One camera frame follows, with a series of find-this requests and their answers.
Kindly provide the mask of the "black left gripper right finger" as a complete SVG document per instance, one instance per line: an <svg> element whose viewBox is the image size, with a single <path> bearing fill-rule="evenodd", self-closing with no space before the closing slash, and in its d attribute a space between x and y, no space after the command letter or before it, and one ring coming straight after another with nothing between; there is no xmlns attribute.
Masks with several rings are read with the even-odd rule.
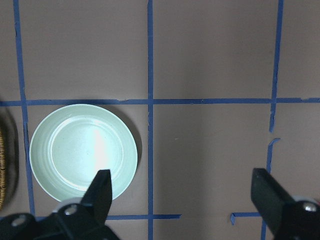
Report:
<svg viewBox="0 0 320 240"><path fill-rule="evenodd" d="M295 204L291 195L265 168L254 168L251 177L251 201L270 231L279 231L284 209Z"/></svg>

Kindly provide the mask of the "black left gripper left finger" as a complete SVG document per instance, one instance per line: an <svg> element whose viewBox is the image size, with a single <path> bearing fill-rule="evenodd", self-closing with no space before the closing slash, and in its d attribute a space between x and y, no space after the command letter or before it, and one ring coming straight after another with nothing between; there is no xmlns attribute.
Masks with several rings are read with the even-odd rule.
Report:
<svg viewBox="0 0 320 240"><path fill-rule="evenodd" d="M112 180L109 169L102 169L96 173L80 204L99 224L105 224L112 205Z"/></svg>

